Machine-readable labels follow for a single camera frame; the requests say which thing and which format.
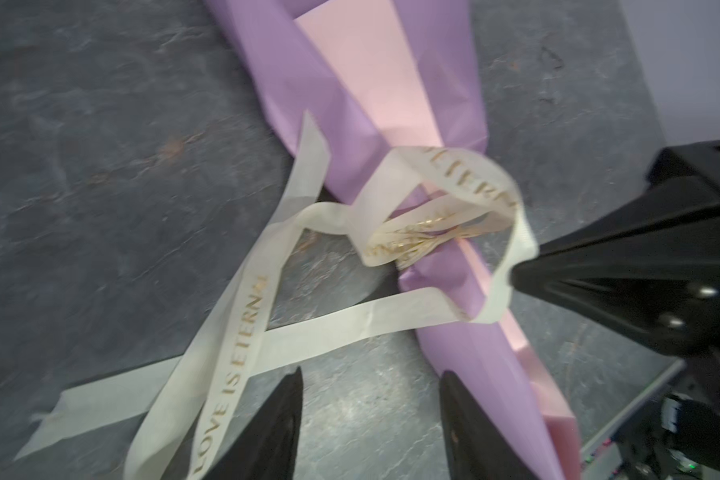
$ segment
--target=screw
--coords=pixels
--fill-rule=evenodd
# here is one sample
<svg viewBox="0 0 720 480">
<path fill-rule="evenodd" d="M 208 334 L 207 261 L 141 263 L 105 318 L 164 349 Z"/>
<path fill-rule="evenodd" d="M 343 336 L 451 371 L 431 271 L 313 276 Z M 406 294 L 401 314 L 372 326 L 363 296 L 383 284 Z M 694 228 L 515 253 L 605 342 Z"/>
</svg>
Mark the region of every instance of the screw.
<svg viewBox="0 0 720 480">
<path fill-rule="evenodd" d="M 700 283 L 689 283 L 688 291 L 691 295 L 701 300 L 713 298 L 720 294 L 720 292 L 714 286 L 701 285 Z"/>
<path fill-rule="evenodd" d="M 638 463 L 637 465 L 635 465 L 635 470 L 637 470 L 641 475 L 644 476 L 648 476 L 651 474 L 650 467 L 644 463 Z"/>
<path fill-rule="evenodd" d="M 683 328 L 686 325 L 681 318 L 672 312 L 664 312 L 659 315 L 659 323 L 671 329 Z"/>
</svg>

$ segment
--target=pink wrapping paper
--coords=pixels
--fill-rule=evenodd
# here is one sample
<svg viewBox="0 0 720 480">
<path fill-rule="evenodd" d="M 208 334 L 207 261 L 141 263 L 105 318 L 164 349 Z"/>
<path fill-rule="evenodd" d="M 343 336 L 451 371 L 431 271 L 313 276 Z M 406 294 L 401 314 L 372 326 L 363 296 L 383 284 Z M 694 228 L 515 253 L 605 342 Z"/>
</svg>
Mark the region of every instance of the pink wrapping paper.
<svg viewBox="0 0 720 480">
<path fill-rule="evenodd" d="M 483 151 L 488 130 L 466 0 L 207 0 L 250 70 L 270 125 L 291 152 L 304 110 L 332 151 L 326 186 L 351 203 L 390 146 Z M 403 207 L 428 200 L 425 188 Z M 436 286 L 471 315 L 490 274 L 468 240 L 400 275 Z M 543 480 L 579 477 L 576 421 L 507 312 L 493 325 L 417 331 L 442 373 L 454 370 L 516 453 Z"/>
</svg>

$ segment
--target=dark gray table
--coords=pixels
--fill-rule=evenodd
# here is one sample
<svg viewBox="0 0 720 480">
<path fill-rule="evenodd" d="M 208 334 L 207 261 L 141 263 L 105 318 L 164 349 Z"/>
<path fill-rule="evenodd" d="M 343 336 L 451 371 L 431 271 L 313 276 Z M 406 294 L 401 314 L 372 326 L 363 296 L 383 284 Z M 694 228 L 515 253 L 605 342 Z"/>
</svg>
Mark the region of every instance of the dark gray table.
<svg viewBox="0 0 720 480">
<path fill-rule="evenodd" d="M 643 189 L 662 133 L 616 0 L 480 0 L 473 29 L 488 153 L 541 241 Z M 0 0 L 0 480 L 122 475 L 139 418 L 10 459 L 61 390 L 182 353 L 289 165 L 201 3 Z M 501 238 L 478 242 L 495 261 Z M 307 234 L 274 323 L 350 306 L 388 272 Z M 513 312 L 584 439 L 669 362 L 522 295 Z M 447 477 L 437 379 L 410 332 L 303 366 L 298 478 Z M 281 375 L 250 382 L 233 431 Z"/>
</svg>

